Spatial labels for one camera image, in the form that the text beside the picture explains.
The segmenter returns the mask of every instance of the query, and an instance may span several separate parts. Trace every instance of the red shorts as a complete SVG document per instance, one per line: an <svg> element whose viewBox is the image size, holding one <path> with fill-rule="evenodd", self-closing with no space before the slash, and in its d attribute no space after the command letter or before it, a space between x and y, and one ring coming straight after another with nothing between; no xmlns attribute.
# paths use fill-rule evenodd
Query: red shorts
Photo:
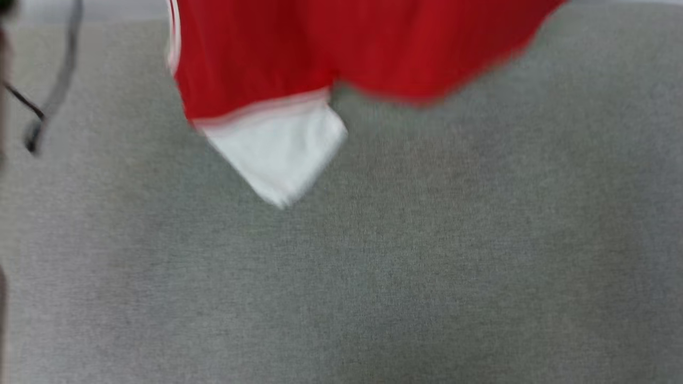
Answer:
<svg viewBox="0 0 683 384"><path fill-rule="evenodd" d="M169 0L191 124L265 200L298 199L346 137L337 79L442 96L526 44L563 0Z"/></svg>
<svg viewBox="0 0 683 384"><path fill-rule="evenodd" d="M188 119L343 79L422 102L521 48L563 0L169 0Z"/></svg>

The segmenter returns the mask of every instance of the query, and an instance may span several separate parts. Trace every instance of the cord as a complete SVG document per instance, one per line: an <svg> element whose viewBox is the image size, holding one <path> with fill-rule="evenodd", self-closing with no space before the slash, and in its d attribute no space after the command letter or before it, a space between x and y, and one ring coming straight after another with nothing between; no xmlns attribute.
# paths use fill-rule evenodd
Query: cord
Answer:
<svg viewBox="0 0 683 384"><path fill-rule="evenodd" d="M59 107L64 102L66 93L71 86L74 69L76 69L76 57L78 53L78 37L83 22L83 0L74 0L74 6L69 18L68 29L66 32L66 52L64 54L64 61L61 64L59 73L57 74L57 82L50 91L47 101L39 108L31 102L28 98L23 96L16 88L8 82L4 82L5 88L10 93L22 102L26 107L32 110L38 117L38 120L32 122L26 129L24 134L24 145L26 149L35 154L38 151L38 143L40 136L45 131L47 122L53 117Z"/></svg>

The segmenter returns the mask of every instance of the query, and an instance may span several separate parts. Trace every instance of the gray carpet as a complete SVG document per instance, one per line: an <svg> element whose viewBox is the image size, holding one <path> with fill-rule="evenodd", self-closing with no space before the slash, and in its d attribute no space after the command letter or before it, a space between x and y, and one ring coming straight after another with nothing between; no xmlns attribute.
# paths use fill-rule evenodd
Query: gray carpet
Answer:
<svg viewBox="0 0 683 384"><path fill-rule="evenodd" d="M13 34L46 96L61 28ZM8 383L683 382L683 8L572 5L280 211L184 122L161 22L88 25L40 158L11 101Z"/></svg>

